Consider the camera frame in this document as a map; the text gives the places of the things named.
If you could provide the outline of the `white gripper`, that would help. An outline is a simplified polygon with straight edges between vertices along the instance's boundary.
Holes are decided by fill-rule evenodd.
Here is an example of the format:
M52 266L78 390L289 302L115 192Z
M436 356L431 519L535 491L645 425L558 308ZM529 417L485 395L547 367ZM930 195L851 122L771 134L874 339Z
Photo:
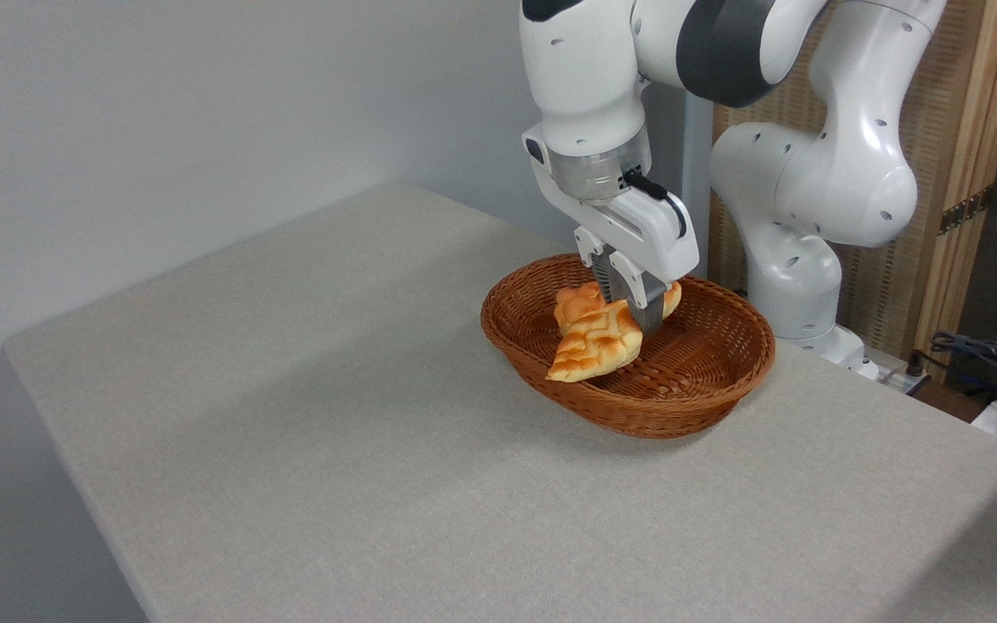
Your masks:
M656 334L665 318L665 281L682 279L700 260L685 206L673 194L656 200L633 186L609 200L577 200L551 176L541 124L524 132L522 143L546 200L582 226L574 232L579 257L602 297L625 300L642 335Z

